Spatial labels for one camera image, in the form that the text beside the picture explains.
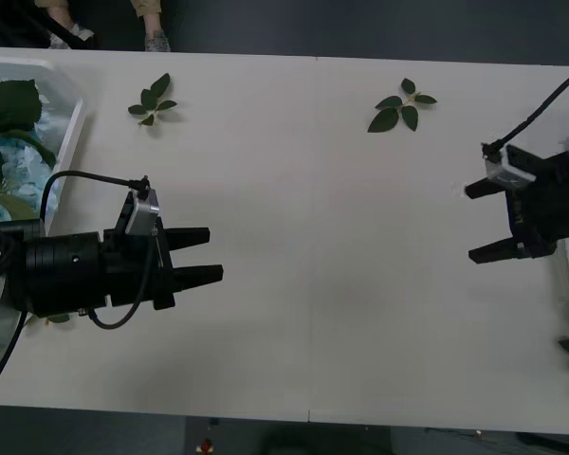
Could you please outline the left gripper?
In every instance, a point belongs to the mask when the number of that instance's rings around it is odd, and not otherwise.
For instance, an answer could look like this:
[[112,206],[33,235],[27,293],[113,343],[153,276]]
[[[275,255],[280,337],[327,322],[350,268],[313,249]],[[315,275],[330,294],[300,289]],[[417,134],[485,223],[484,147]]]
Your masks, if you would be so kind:
[[142,302],[151,301],[154,309],[175,306],[174,292],[181,292],[216,282],[224,276],[220,264],[173,268],[170,251],[199,246],[210,241],[207,227],[153,227],[150,236],[103,232],[102,260],[106,273],[104,290],[114,307],[133,304],[144,276],[148,248],[155,251]]

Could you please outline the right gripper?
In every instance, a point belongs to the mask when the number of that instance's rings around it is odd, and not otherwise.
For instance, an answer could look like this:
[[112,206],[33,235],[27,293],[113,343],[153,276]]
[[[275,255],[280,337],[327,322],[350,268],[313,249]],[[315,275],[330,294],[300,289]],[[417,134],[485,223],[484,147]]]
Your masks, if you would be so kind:
[[483,178],[465,186],[465,195],[478,199],[505,191],[511,237],[468,252],[475,264],[552,255],[560,230],[561,195],[569,180],[569,152],[544,160],[536,180],[522,189],[506,190]]

